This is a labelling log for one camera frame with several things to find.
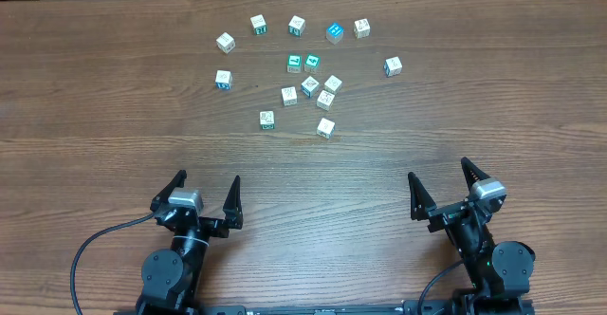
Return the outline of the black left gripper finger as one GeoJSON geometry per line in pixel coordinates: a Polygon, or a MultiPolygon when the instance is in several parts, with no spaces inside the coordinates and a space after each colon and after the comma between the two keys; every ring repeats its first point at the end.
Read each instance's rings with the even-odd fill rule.
{"type": "Polygon", "coordinates": [[[240,187],[241,178],[236,176],[223,206],[224,223],[229,229],[241,230],[244,224],[240,187]]]}
{"type": "Polygon", "coordinates": [[[156,212],[161,204],[167,203],[168,198],[175,188],[183,188],[187,178],[185,170],[179,170],[173,179],[152,199],[150,210],[156,212]]]}

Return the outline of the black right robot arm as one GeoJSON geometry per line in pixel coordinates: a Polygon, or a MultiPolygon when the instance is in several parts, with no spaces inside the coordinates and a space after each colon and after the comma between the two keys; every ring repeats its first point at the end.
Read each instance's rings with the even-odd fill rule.
{"type": "Polygon", "coordinates": [[[487,223],[506,200],[506,187],[467,157],[461,167],[469,194],[461,201],[438,207],[415,173],[408,173],[411,219],[427,220],[430,232],[443,231],[460,260],[439,272],[416,300],[405,300],[405,314],[526,315],[535,312],[524,300],[529,292],[536,254],[518,241],[495,243],[487,223]],[[428,301],[431,288],[445,275],[463,266],[471,288],[455,290],[448,300],[428,301]]]}

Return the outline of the wooden block yellow side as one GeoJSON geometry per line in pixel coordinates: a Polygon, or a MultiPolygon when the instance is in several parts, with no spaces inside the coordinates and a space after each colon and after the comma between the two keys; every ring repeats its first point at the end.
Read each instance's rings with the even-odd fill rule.
{"type": "Polygon", "coordinates": [[[335,95],[333,93],[323,90],[317,98],[317,106],[325,111],[329,111],[334,99],[335,95]]]}

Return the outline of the green top block number 4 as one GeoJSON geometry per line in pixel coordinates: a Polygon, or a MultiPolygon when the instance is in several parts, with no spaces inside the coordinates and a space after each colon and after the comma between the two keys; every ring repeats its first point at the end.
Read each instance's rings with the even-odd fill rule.
{"type": "Polygon", "coordinates": [[[304,71],[316,74],[319,72],[321,66],[321,57],[315,54],[309,53],[304,61],[304,71]]]}

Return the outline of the wooden block green bottom side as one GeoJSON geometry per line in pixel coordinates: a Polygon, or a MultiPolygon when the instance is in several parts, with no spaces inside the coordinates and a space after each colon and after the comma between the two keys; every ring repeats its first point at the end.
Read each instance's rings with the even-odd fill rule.
{"type": "Polygon", "coordinates": [[[260,112],[260,127],[262,130],[270,130],[275,128],[275,118],[273,111],[260,112]]]}

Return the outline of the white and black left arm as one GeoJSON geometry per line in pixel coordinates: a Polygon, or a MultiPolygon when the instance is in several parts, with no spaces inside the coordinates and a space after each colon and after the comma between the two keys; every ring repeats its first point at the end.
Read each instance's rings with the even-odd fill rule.
{"type": "Polygon", "coordinates": [[[202,215],[201,193],[186,189],[186,178],[187,173],[179,171],[152,200],[154,220],[171,231],[173,239],[168,249],[150,253],[142,264],[137,314],[198,314],[195,297],[210,239],[227,238],[231,230],[243,227],[239,176],[230,186],[223,218],[202,215]]]}

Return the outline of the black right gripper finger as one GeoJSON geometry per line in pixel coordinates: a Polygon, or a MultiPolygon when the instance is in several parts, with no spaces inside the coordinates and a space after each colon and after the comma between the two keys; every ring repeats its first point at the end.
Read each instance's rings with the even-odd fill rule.
{"type": "Polygon", "coordinates": [[[436,209],[434,200],[415,173],[408,173],[408,182],[411,194],[411,219],[417,221],[428,219],[429,212],[436,209]]]}
{"type": "Polygon", "coordinates": [[[461,167],[470,192],[480,192],[485,188],[490,176],[478,168],[469,158],[461,158],[461,167]]]}

